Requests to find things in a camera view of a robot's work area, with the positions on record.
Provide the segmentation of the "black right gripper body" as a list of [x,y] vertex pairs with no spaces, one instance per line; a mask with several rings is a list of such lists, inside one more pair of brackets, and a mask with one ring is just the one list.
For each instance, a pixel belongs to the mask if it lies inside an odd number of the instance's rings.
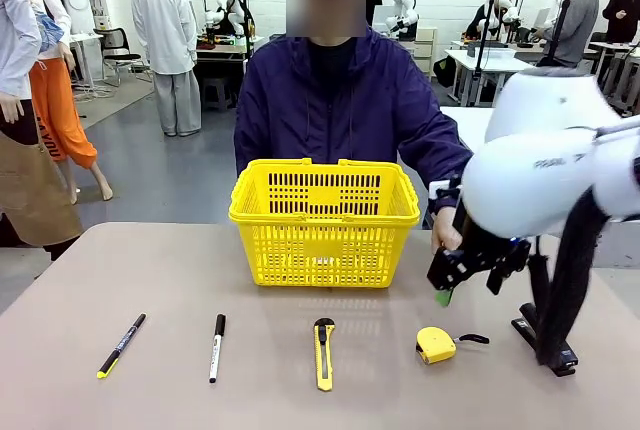
[[531,243],[527,239],[503,239],[487,237],[474,243],[463,243],[463,276],[488,271],[486,286],[494,295],[498,295],[504,281],[514,272],[520,272],[527,264]]

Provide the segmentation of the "yellow tape measure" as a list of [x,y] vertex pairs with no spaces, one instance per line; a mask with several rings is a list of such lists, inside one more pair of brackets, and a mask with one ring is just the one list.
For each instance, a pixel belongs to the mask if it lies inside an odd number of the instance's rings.
[[417,332],[415,348],[421,359],[431,365],[453,358],[457,345],[461,342],[488,345],[490,339],[473,333],[452,338],[449,333],[439,327],[425,327]]

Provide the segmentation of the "yellow utility knife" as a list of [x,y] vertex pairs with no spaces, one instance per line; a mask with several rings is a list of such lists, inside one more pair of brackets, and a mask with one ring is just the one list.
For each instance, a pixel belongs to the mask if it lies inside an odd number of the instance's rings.
[[333,388],[330,337],[335,322],[330,318],[321,318],[315,322],[313,329],[317,388],[329,392]]

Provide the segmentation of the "white marker with black cap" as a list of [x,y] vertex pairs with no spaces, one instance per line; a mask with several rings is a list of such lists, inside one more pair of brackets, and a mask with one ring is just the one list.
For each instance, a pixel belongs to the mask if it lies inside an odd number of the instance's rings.
[[218,314],[216,317],[213,345],[212,345],[212,357],[209,369],[209,383],[213,384],[217,381],[218,369],[220,363],[221,344],[225,332],[226,316],[224,314]]

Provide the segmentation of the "person's left forearm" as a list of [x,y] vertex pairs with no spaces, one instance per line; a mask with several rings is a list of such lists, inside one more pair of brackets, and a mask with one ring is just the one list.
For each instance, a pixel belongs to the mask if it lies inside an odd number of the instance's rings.
[[[427,157],[427,190],[429,184],[433,181],[448,180],[455,177],[461,179],[471,156],[471,150],[457,138],[451,141],[437,141]],[[442,207],[455,208],[458,200],[446,198],[431,201],[429,199],[428,209],[435,215]]]

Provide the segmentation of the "yellow plastic shopping basket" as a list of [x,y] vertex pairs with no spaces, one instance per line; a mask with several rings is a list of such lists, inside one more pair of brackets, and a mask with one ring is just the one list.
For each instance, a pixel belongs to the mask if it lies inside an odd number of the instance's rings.
[[421,211],[396,163],[259,159],[229,218],[260,286],[387,288]]

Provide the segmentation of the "person in grey sweater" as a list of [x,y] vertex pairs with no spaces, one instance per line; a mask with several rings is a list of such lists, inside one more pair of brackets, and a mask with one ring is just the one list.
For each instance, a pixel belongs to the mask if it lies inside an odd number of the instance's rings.
[[538,35],[546,41],[543,57],[538,67],[576,68],[581,62],[585,47],[593,32],[599,10],[599,0],[572,0],[553,55],[551,46],[554,41],[557,24],[553,28],[540,31]]

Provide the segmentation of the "person in black sweater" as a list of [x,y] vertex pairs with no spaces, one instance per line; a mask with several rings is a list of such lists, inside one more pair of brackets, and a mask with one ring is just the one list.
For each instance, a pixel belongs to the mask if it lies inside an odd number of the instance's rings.
[[631,43],[640,21],[640,0],[609,0],[602,12],[608,43]]

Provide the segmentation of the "black tripod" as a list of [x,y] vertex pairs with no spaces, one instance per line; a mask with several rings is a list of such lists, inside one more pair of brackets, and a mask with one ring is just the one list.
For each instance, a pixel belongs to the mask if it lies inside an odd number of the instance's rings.
[[480,47],[477,50],[476,67],[472,75],[472,90],[475,95],[474,106],[479,106],[481,103],[482,93],[482,60],[484,55],[484,49],[488,39],[489,31],[492,28],[496,28],[500,25],[499,21],[499,0],[486,0],[484,5],[484,18],[480,20],[478,24],[478,32],[480,33]]

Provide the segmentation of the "dark green bag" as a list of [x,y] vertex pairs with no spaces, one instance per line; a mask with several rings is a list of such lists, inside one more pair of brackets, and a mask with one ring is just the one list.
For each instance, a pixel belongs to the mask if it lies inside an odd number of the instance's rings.
[[450,88],[454,85],[457,75],[457,63],[451,56],[438,60],[434,63],[433,73],[436,81],[444,88]]

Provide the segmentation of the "small white table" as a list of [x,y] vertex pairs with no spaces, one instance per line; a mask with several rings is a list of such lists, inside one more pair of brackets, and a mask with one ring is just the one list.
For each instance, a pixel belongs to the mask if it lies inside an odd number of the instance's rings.
[[[457,63],[457,75],[448,96],[462,107],[474,106],[475,95],[472,90],[472,75],[476,67],[477,58],[468,55],[466,50],[447,49],[447,56],[451,56]],[[532,68],[532,65],[515,57],[512,50],[489,48],[484,51],[482,60],[482,86],[490,81],[495,83],[492,105],[497,103],[507,79],[518,72]]]

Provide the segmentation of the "beige drawer cabinet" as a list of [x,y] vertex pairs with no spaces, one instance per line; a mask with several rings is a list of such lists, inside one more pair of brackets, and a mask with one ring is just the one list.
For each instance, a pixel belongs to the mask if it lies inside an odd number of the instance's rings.
[[418,28],[414,40],[413,57],[419,69],[428,77],[433,76],[433,58],[436,53],[437,29]]

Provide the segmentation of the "white background robot pair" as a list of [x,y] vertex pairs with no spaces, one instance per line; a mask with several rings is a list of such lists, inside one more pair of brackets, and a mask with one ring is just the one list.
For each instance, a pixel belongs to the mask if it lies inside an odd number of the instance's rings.
[[521,25],[517,3],[519,0],[485,0],[468,25],[464,39],[479,41],[483,36],[503,41],[510,31]]

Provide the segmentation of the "grey plastic stool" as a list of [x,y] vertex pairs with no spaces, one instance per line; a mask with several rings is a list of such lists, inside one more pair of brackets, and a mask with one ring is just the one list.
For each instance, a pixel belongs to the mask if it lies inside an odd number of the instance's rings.
[[204,111],[227,112],[234,107],[234,94],[227,78],[204,78],[200,96]]

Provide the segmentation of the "black office chair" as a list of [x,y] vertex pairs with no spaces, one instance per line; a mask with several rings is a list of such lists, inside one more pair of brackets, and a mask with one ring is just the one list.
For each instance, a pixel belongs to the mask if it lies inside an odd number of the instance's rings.
[[113,72],[112,77],[105,79],[107,85],[119,87],[123,71],[133,73],[138,80],[152,82],[148,65],[139,53],[131,51],[127,34],[123,28],[95,29],[94,33],[100,37],[102,69]]

